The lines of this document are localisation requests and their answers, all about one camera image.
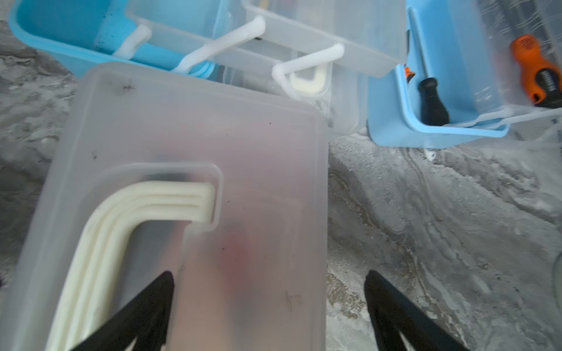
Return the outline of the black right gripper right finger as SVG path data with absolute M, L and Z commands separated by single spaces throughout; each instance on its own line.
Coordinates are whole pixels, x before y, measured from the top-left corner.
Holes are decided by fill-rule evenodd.
M 465 350 L 379 272 L 368 272 L 364 294 L 379 350 Z

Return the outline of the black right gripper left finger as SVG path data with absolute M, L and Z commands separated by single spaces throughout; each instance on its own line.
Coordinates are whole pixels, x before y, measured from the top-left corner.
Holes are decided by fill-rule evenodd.
M 75 350 L 161 350 L 166 344 L 175 282 L 161 273 Z

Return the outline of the pink toolbox with clear lid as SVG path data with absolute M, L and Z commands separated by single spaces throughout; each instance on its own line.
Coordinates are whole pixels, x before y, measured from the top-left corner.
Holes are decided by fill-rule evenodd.
M 304 102 L 125 63 L 80 81 L 1 313 L 74 350 L 161 273 L 161 350 L 324 350 L 328 128 Z

